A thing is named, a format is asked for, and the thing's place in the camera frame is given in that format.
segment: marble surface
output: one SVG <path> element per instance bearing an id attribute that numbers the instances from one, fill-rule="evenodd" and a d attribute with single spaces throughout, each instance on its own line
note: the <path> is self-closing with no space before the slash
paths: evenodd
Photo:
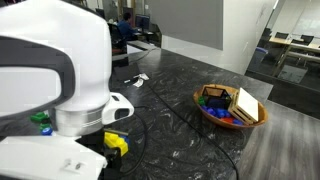
<path id="1" fill-rule="evenodd" d="M 161 49 L 131 54 L 129 60 L 150 77 L 145 83 L 166 103 L 239 162 L 252 129 L 229 130 L 210 123 L 194 105 L 193 92 L 210 83 L 243 87 L 265 103 L 271 85 Z M 112 91 L 125 95 L 134 106 L 149 107 L 136 109 L 148 125 L 146 156 L 137 171 L 123 179 L 229 179 L 233 167 L 227 158 L 171 112 L 148 84 L 140 88 L 128 86 L 117 81 L 115 75 L 110 80 Z M 140 155 L 142 125 L 132 116 L 112 126 L 131 134 L 130 151 L 123 157 L 122 171 L 126 171 Z M 37 127 L 28 120 L 0 122 L 0 136 L 37 133 Z"/>

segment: floor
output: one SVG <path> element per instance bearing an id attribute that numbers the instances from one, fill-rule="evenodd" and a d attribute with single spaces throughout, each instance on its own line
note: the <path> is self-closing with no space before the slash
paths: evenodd
<path id="1" fill-rule="evenodd" d="M 266 108 L 269 121 L 253 130 L 237 164 L 240 178 L 320 179 L 320 121 L 271 101 Z"/>

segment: person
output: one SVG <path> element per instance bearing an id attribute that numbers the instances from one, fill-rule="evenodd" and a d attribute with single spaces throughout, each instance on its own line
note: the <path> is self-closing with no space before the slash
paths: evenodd
<path id="1" fill-rule="evenodd" d="M 132 29 L 132 27 L 130 26 L 130 22 L 131 14 L 124 13 L 123 20 L 118 23 L 120 33 L 127 41 L 135 40 L 134 33 L 138 32 L 137 30 Z"/>

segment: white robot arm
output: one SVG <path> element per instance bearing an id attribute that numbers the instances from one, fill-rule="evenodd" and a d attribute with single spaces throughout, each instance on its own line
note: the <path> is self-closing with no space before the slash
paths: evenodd
<path id="1" fill-rule="evenodd" d="M 0 174 L 96 179 L 106 165 L 104 157 L 73 137 L 98 131 L 134 110 L 125 97 L 109 91 L 107 23 L 60 0 L 28 0 L 1 8 L 0 17 L 0 121 L 51 109 L 61 135 L 6 138 L 0 142 Z M 43 151 L 51 153 L 46 157 L 51 162 L 37 157 Z M 49 170 L 35 171 L 46 165 Z"/>

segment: bowl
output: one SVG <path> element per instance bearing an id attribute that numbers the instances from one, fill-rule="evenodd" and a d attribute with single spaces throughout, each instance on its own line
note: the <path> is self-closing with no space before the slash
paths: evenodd
<path id="1" fill-rule="evenodd" d="M 259 126 L 261 124 L 264 124 L 268 121 L 268 111 L 266 108 L 258 102 L 258 110 L 259 110 L 259 120 L 257 123 L 251 124 L 251 125 L 237 125 L 237 124 L 231 124 L 225 121 L 220 120 L 219 118 L 212 116 L 209 114 L 207 111 L 203 110 L 201 106 L 198 104 L 198 99 L 200 96 L 202 96 L 203 90 L 206 87 L 211 87 L 211 88 L 219 88 L 219 89 L 225 89 L 229 94 L 235 94 L 238 90 L 229 86 L 224 86 L 224 85 L 219 85 L 219 84 L 208 84 L 202 86 L 202 88 L 198 89 L 197 91 L 194 92 L 193 94 L 193 101 L 197 105 L 197 107 L 201 110 L 203 116 L 205 116 L 208 120 L 211 122 L 223 126 L 225 128 L 230 128 L 230 129 L 242 129 L 242 128 L 252 128 Z"/>

